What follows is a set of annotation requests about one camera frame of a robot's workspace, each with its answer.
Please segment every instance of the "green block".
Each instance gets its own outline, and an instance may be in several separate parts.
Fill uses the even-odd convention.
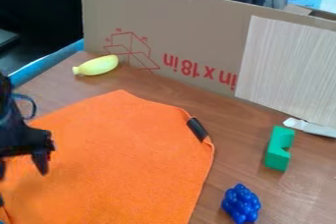
[[[286,171],[291,153],[284,148],[292,147],[295,131],[274,126],[265,155],[265,166],[279,171]]]

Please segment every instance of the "wooden table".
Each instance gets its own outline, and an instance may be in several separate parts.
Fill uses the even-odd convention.
[[[78,53],[19,92],[32,96],[38,114],[81,99],[124,89],[136,96],[182,107],[207,128],[215,144],[211,172],[192,216],[192,224],[233,223],[220,209],[224,191],[241,182],[258,194],[263,207],[257,223],[335,223],[336,142],[297,132],[285,173],[262,164],[273,125],[285,114],[186,86],[123,66],[99,77],[74,77],[72,67],[92,56]]]

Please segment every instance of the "blue ball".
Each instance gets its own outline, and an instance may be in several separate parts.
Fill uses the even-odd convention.
[[[256,221],[261,202],[247,187],[237,184],[235,188],[226,191],[222,208],[231,215],[236,224],[243,224],[246,221]]]

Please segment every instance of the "wooden board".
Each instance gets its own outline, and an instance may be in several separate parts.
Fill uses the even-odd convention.
[[[252,17],[236,96],[336,128],[336,32]]]

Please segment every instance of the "towel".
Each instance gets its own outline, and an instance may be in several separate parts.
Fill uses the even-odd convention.
[[[0,218],[15,224],[188,223],[214,147],[180,108],[123,90],[34,120],[57,150],[41,176],[29,156],[6,160]]]

